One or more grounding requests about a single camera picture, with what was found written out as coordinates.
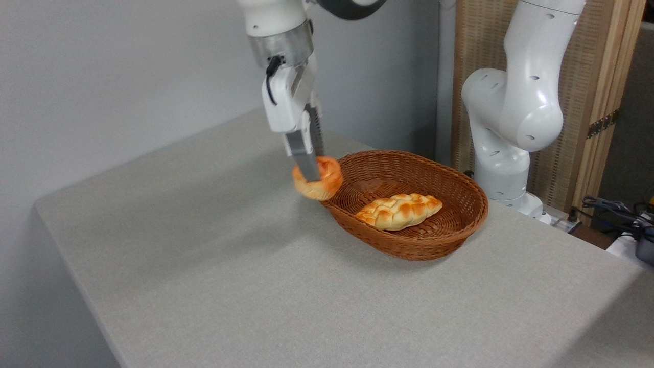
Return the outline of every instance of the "braided bread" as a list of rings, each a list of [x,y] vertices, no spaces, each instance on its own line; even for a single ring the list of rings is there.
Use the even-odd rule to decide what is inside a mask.
[[[314,200],[327,200],[333,197],[343,184],[341,165],[336,159],[327,156],[318,156],[317,164],[320,181],[307,183],[300,168],[295,165],[293,168],[293,183],[295,189],[302,193],[303,196]]]
[[[443,207],[433,196],[397,194],[364,206],[354,217],[379,230],[402,230],[422,223]]]

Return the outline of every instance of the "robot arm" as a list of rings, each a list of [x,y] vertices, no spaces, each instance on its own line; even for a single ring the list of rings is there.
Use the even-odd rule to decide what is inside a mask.
[[[558,137],[559,73],[584,0],[520,0],[504,38],[507,71],[480,69],[462,98],[475,147],[475,180],[489,198],[531,217],[542,202],[526,193],[529,152]]]
[[[238,0],[257,64],[266,69],[262,98],[273,132],[307,181],[320,181],[316,156],[322,156],[320,103],[314,91],[316,61],[309,0]],[[365,18],[385,0],[315,0],[348,20]]]

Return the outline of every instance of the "brown wicker basket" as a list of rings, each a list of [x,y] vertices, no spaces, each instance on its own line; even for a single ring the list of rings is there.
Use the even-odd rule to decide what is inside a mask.
[[[486,220],[489,201],[464,174],[403,151],[363,151],[340,160],[343,186],[322,202],[336,222],[364,243],[410,261],[428,261],[457,250]],[[419,193],[443,201],[443,208],[420,225],[381,231],[354,218],[377,198]]]

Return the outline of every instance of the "gray table surface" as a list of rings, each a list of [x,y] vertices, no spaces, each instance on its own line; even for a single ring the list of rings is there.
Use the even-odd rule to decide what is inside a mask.
[[[255,111],[37,202],[121,365],[654,367],[652,274],[495,203],[452,255],[395,259],[291,168]]]

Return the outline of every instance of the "cable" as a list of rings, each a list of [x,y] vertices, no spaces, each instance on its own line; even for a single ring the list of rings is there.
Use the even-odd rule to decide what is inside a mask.
[[[619,225],[620,225],[620,226],[623,226],[623,227],[633,227],[633,226],[632,226],[633,223],[629,223],[629,222],[621,223],[621,224],[619,224]],[[602,234],[611,234],[611,233],[613,233],[613,232],[619,232],[619,231],[621,231],[621,230],[619,230],[619,229],[615,229],[615,228],[610,228],[610,229],[608,229],[608,230],[602,230],[602,231],[600,231],[600,232],[601,232]]]
[[[654,205],[645,202],[634,203],[632,209],[634,210],[634,213],[641,213],[641,212],[654,213]]]
[[[654,237],[652,237],[651,234],[648,234],[648,233],[646,233],[645,231],[641,231],[641,230],[640,230],[640,229],[641,229],[640,227],[635,227],[635,228],[634,228],[634,227],[624,227],[624,226],[620,226],[620,225],[615,225],[615,224],[612,224],[612,223],[608,223],[608,222],[602,220],[601,218],[599,218],[599,217],[597,217],[597,216],[593,216],[593,215],[591,215],[591,214],[589,214],[589,213],[586,213],[586,212],[584,212],[584,211],[581,211],[581,210],[580,210],[579,208],[577,208],[577,207],[573,207],[572,209],[575,210],[575,211],[577,211],[578,213],[581,213],[581,214],[584,215],[584,216],[587,216],[588,218],[594,219],[595,221],[598,221],[599,223],[602,223],[602,224],[605,225],[605,226],[612,227],[612,228],[614,228],[614,229],[618,229],[618,230],[621,230],[621,231],[623,231],[623,232],[627,232],[627,233],[629,233],[629,234],[631,234],[631,235],[641,236],[641,237],[643,237],[643,238],[649,240],[650,242],[654,242]]]
[[[584,208],[596,208],[605,212],[610,212],[621,219],[627,221],[635,221],[641,224],[650,223],[649,219],[642,217],[641,215],[631,212],[624,203],[618,202],[615,200],[606,200],[603,198],[595,198],[593,196],[585,196],[582,200],[582,207]]]
[[[270,97],[270,102],[272,102],[275,106],[277,106],[277,102],[273,97],[273,91],[270,90],[270,78],[275,75],[281,64],[282,58],[279,55],[275,55],[270,58],[268,67],[266,68],[266,89],[268,89],[268,97]]]
[[[649,203],[652,198],[654,198],[654,189],[648,189],[643,193],[643,202]]]

